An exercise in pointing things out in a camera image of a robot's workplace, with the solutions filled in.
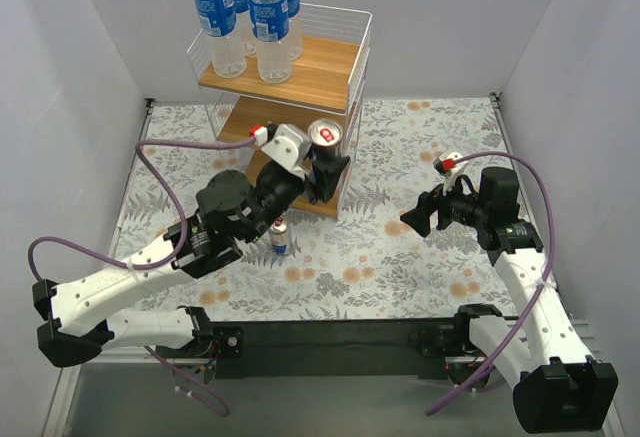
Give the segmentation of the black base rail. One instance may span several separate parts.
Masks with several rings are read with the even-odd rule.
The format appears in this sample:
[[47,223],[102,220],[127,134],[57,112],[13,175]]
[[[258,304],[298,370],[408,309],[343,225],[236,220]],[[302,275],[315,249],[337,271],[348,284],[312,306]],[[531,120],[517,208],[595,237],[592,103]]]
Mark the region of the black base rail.
[[212,330],[211,343],[156,352],[180,363],[215,358],[219,379],[443,379],[447,361],[482,361],[453,318],[228,322]]

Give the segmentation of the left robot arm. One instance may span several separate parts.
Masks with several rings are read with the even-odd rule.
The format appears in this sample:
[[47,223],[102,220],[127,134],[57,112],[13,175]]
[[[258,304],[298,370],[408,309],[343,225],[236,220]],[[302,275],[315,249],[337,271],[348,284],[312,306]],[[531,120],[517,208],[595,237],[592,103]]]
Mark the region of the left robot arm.
[[134,311],[132,305],[239,260],[238,244],[259,240],[299,196],[330,200],[349,163],[348,157],[317,158],[305,178],[274,161],[256,181],[237,170],[222,171],[197,193],[192,216],[129,260],[73,282],[35,283],[33,302],[44,321],[36,330],[39,350],[58,368],[120,347],[154,346],[193,357],[219,353],[218,335],[203,308]]

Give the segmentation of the Red Bull can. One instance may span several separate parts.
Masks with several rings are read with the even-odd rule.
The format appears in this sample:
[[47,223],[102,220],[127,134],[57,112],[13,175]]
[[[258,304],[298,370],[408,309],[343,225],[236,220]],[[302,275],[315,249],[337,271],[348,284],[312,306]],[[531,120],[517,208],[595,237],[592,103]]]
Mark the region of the Red Bull can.
[[277,218],[269,227],[272,248],[277,255],[287,255],[291,251],[292,234],[289,223],[284,217]]
[[321,157],[341,155],[340,145],[344,131],[335,120],[317,119],[310,124],[307,133],[311,141],[309,152],[311,165],[314,165]]

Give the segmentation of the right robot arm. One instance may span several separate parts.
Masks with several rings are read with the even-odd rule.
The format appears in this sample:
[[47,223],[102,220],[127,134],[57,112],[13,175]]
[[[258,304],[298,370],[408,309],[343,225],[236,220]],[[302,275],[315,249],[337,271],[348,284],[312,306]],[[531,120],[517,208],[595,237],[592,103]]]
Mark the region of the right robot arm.
[[502,374],[526,432],[600,430],[618,376],[581,340],[555,285],[544,278],[550,254],[535,227],[519,216],[516,172],[487,167],[476,192],[464,191],[468,181],[465,175],[449,174],[400,219],[422,237],[452,223],[474,229],[523,322],[508,325],[488,305],[460,309],[461,323],[452,330],[454,346],[469,355],[481,351]]

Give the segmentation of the small Pocari Sweat bottle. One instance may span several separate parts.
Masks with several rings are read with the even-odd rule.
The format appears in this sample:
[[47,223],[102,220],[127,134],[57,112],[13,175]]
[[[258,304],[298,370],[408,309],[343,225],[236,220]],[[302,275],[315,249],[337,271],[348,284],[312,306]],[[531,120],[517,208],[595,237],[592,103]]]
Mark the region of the small Pocari Sweat bottle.
[[259,77],[271,84],[285,82],[292,74],[288,0],[249,0],[249,11]]

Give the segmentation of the floral tablecloth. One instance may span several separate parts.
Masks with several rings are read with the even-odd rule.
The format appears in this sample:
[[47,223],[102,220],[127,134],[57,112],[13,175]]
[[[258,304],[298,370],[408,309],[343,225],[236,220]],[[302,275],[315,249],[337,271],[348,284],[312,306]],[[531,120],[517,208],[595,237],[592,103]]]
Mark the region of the floral tablecloth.
[[290,210],[288,255],[275,254],[263,237],[239,261],[137,308],[200,306],[214,320],[237,321],[449,317],[468,303],[514,314],[474,230],[454,224],[421,238],[400,219],[438,184],[432,163],[439,155],[484,152],[467,166],[473,182],[482,168],[503,164],[491,102],[369,100],[350,148],[354,167],[338,217]]

